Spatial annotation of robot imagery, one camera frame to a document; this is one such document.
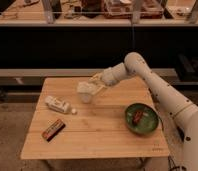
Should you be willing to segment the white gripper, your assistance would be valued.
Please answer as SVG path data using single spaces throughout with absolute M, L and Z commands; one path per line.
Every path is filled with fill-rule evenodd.
M 100 81 L 102 81 L 106 86 L 114 86 L 118 83 L 113 75 L 111 67 L 104 69 L 101 73 L 97 73 L 89 79 L 90 83 L 99 83 Z M 92 95 L 96 96 L 105 89 L 106 87 L 104 85 L 93 85 Z

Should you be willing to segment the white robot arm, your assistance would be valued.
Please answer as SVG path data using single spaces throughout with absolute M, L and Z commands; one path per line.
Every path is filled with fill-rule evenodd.
M 124 62 L 90 78 L 91 83 L 114 86 L 138 75 L 184 132 L 182 171 L 198 171 L 198 106 L 152 71 L 137 52 L 128 53 Z

